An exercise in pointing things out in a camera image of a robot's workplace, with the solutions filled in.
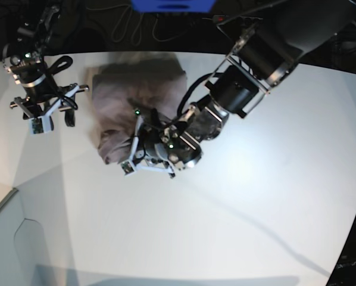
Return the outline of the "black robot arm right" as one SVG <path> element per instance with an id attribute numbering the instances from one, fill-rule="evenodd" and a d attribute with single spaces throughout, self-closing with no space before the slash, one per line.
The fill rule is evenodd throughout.
<path id="1" fill-rule="evenodd" d="M 17 30 L 17 40 L 2 50 L 4 69 L 24 91 L 24 97 L 15 97 L 10 108 L 20 108 L 34 134 L 54 129 L 52 114 L 64 113 L 66 126 L 75 125 L 78 105 L 77 84 L 57 85 L 54 76 L 69 68 L 73 60 L 65 55 L 48 65 L 45 54 L 53 36 L 53 28 L 62 12 L 62 1 L 29 1 L 26 16 Z"/>

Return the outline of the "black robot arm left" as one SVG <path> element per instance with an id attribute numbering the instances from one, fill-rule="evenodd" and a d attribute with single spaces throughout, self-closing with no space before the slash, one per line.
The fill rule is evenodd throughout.
<path id="1" fill-rule="evenodd" d="M 271 1 L 248 15 L 273 8 L 274 13 L 247 27 L 223 63 L 200 77 L 208 94 L 188 103 L 190 86 L 175 118 L 138 116 L 130 147 L 132 167 L 175 170 L 194 167 L 202 157 L 201 143 L 222 132 L 229 116 L 245 118 L 270 91 L 297 67 L 300 59 L 329 40 L 356 17 L 356 1 Z"/>

